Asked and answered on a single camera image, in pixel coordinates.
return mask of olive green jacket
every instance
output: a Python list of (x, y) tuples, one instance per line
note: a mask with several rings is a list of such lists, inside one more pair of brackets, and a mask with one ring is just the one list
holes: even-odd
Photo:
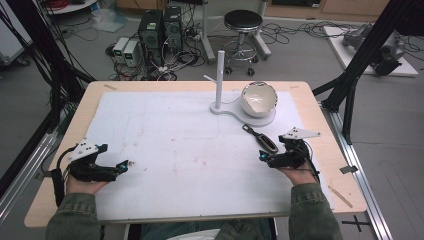
[[(339, 225), (319, 184), (303, 184), (291, 190), (289, 235), (291, 240), (342, 239)], [(228, 221), (217, 240), (264, 239), (249, 220)], [(47, 240), (99, 240), (100, 224), (94, 195), (68, 194), (50, 219)]]

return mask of computer tower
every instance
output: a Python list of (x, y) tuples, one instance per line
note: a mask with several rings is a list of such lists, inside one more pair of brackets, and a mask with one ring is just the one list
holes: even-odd
[(166, 54), (165, 26), (161, 10), (146, 10), (138, 27), (138, 35), (147, 66), (163, 66)]
[(183, 50), (181, 7), (168, 6), (164, 13), (165, 39), (168, 53), (176, 54)]

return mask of wooden table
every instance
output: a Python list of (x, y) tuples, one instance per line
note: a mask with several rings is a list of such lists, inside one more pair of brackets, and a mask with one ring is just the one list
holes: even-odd
[[(250, 81), (224, 82), (223, 90), (242, 90)], [(319, 129), (321, 137), (309, 139), (309, 143), (320, 161), (321, 177), (324, 177), (334, 201), (335, 213), (357, 213), (366, 210), (365, 200), (352, 176), (342, 174), (340, 168), (346, 161), (319, 108), (311, 89), (305, 82), (268, 82), (276, 91), (289, 91), (295, 102), (298, 114), (305, 129)], [(215, 84), (208, 81), (176, 82), (94, 82), (91, 83), (72, 119), (72, 122), (54, 157), (50, 169), (55, 166), (59, 155), (69, 146), (74, 146), (83, 139), (96, 113), (104, 92), (155, 92), (155, 91), (215, 91)], [(65, 169), (67, 161), (62, 161)], [(25, 218), (27, 227), (44, 227), (56, 211), (53, 185), (50, 178), (43, 183)]]

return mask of chair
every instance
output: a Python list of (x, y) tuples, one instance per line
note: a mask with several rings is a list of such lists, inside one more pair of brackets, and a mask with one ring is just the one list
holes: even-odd
[(225, 15), (225, 26), (233, 31), (239, 33), (237, 41), (231, 41), (224, 46), (227, 63), (225, 66), (225, 73), (231, 74), (233, 72), (230, 67), (230, 61), (249, 61), (249, 68), (247, 74), (252, 76), (255, 71), (252, 68), (252, 63), (259, 61), (256, 55), (255, 47), (244, 41), (248, 33), (255, 32), (262, 24), (261, 15), (249, 10), (234, 10)]

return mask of round stool seat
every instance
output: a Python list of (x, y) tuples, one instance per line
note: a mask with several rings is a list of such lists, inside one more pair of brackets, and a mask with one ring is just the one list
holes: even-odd
[(262, 24), (262, 17), (249, 10), (234, 10), (225, 14), (224, 24), (237, 32), (252, 32)]

